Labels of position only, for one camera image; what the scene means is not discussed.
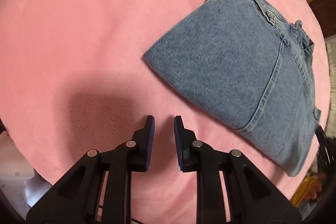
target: folded clothes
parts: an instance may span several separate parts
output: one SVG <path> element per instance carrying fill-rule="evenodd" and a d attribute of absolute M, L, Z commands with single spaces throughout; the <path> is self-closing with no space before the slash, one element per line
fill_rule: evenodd
<path fill-rule="evenodd" d="M 296 176 L 318 126 L 314 44 L 265 0 L 207 0 L 144 54 L 181 95 Z"/>

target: metal pin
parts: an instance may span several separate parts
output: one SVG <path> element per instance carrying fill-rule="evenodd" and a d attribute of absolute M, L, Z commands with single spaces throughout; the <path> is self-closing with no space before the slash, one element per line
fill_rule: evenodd
<path fill-rule="evenodd" d="M 91 149 L 87 152 L 89 157 L 95 157 L 98 154 L 97 150 Z"/>
<path fill-rule="evenodd" d="M 239 158 L 242 155 L 242 153 L 239 150 L 234 149 L 234 150 L 231 151 L 231 155 Z"/>
<path fill-rule="evenodd" d="M 137 145 L 137 143 L 135 142 L 135 141 L 128 141 L 127 143 L 126 143 L 126 146 L 127 147 L 134 147 L 134 146 L 136 146 Z"/>
<path fill-rule="evenodd" d="M 193 141 L 193 147 L 201 147 L 203 145 L 203 143 L 201 141 Z"/>

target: person's hand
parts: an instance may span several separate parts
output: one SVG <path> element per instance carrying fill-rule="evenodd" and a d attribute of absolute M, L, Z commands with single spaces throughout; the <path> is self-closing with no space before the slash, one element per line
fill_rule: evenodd
<path fill-rule="evenodd" d="M 312 187 L 308 190 L 307 194 L 303 198 L 303 200 L 315 200 L 317 199 L 317 194 L 322 191 L 322 181 L 325 179 L 325 174 L 319 174 L 317 181 L 312 185 Z"/>

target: bed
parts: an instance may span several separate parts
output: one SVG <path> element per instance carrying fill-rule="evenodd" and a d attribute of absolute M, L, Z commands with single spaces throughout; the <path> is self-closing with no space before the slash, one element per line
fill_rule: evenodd
<path fill-rule="evenodd" d="M 177 164 L 173 117 L 214 149 L 241 150 L 288 198 L 318 150 L 316 138 L 291 178 L 251 143 L 180 97 L 142 54 L 205 0 L 0 0 L 0 117 L 30 164 L 55 183 L 87 150 L 127 141 L 154 115 L 152 162 L 134 174 L 132 215 L 148 223 L 194 223 L 196 176 Z M 315 43 L 316 106 L 325 128 L 327 54 L 305 0 L 267 0 Z"/>

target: wooden cabinet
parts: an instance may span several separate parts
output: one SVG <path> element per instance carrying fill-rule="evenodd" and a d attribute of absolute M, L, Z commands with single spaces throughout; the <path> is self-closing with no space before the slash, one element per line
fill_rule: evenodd
<path fill-rule="evenodd" d="M 313 0 L 309 3 L 325 38 L 336 34 L 336 0 Z"/>

